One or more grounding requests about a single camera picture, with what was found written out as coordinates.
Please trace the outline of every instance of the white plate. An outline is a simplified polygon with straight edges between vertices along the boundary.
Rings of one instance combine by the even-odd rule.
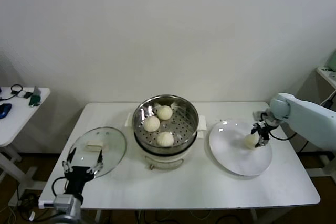
[[[210,149],[229,171],[255,176],[265,171],[272,160],[270,144],[250,150],[244,146],[244,137],[251,133],[252,124],[240,120],[217,123],[210,132]]]

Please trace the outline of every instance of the green object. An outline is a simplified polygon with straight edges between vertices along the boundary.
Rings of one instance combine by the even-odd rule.
[[[41,101],[41,91],[38,89],[37,86],[35,86],[33,94],[30,97],[29,106],[30,107],[39,106],[40,101]]]
[[[332,71],[336,72],[336,51],[332,54],[330,61],[328,62],[328,67],[331,68]]]

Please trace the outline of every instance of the shelf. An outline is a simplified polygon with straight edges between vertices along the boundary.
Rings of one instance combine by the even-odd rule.
[[[327,67],[318,67],[316,72],[319,73],[334,89],[336,89],[336,72]]]

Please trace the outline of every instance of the glass pot lid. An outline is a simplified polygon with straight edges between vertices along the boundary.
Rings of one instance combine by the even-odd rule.
[[[118,129],[112,127],[93,129],[79,137],[71,147],[69,151],[69,155],[73,155],[71,166],[94,167],[102,158],[102,167],[95,172],[95,178],[101,177],[120,163],[125,155],[126,146],[126,138]]]

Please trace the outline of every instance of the steamed bun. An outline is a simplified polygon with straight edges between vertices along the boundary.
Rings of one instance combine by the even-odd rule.
[[[161,132],[158,136],[158,144],[162,147],[169,147],[169,146],[173,146],[174,144],[174,137],[172,134],[170,134],[169,132],[165,131],[165,132]]]
[[[173,115],[173,110],[169,106],[161,106],[156,113],[161,120],[168,120]]]
[[[253,150],[255,149],[256,144],[259,142],[259,134],[255,132],[254,134],[248,134],[244,138],[244,145],[245,147]]]
[[[143,127],[148,132],[154,132],[160,127],[160,120],[156,116],[150,116],[143,122]]]

